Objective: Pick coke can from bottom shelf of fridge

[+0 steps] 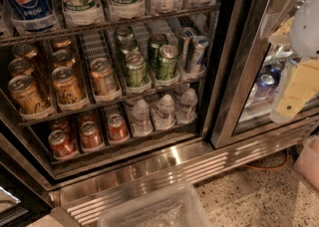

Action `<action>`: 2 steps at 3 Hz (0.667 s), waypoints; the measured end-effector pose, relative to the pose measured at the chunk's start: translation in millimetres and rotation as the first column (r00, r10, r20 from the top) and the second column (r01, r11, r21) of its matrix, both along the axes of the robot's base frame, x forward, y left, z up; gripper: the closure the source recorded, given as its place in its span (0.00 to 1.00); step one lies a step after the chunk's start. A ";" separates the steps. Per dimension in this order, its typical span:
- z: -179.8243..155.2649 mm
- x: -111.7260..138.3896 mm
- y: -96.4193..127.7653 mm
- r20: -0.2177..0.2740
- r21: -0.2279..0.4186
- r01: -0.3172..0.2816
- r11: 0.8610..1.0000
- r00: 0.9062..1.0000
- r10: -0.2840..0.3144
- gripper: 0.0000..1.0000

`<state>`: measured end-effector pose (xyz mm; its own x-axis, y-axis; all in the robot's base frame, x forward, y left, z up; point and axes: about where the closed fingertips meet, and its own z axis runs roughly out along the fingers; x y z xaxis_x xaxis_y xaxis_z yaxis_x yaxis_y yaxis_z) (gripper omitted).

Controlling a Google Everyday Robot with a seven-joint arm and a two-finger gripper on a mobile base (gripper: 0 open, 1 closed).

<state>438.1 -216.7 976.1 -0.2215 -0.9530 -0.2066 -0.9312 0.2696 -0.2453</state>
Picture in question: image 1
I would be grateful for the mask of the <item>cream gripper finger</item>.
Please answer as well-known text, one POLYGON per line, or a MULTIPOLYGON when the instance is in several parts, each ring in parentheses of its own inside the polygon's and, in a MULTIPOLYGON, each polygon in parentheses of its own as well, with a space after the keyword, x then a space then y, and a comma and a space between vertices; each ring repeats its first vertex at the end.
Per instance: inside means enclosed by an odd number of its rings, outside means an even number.
POLYGON ((290 44, 290 29, 294 18, 291 17, 283 22, 279 28, 271 34, 268 42, 275 45, 289 45, 290 44))

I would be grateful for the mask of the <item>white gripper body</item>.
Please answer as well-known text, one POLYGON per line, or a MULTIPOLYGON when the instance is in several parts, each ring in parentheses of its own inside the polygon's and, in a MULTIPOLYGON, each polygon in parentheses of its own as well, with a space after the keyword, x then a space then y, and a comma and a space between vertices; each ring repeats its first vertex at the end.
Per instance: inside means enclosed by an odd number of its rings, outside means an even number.
POLYGON ((281 73, 278 92, 273 100, 270 119, 276 123, 293 120, 319 93, 319 60, 288 60, 281 73))

